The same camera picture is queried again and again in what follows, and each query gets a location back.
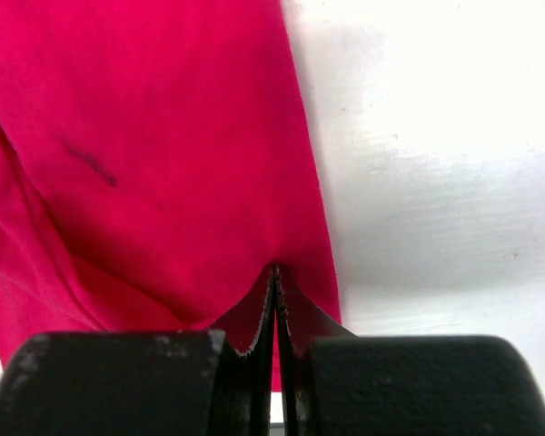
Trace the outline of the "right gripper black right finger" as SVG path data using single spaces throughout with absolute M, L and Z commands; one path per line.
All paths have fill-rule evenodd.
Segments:
M 545 435 L 520 353 L 489 335 L 361 337 L 274 270 L 289 435 Z

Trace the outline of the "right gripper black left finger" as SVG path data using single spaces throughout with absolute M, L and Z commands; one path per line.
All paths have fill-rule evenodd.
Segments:
M 49 332 L 0 380 L 0 435 L 265 435 L 276 271 L 201 331 Z

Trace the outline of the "pink t shirt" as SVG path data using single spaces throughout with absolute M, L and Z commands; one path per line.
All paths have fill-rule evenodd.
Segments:
M 0 1 L 0 362 L 203 328 L 283 263 L 340 314 L 277 1 Z

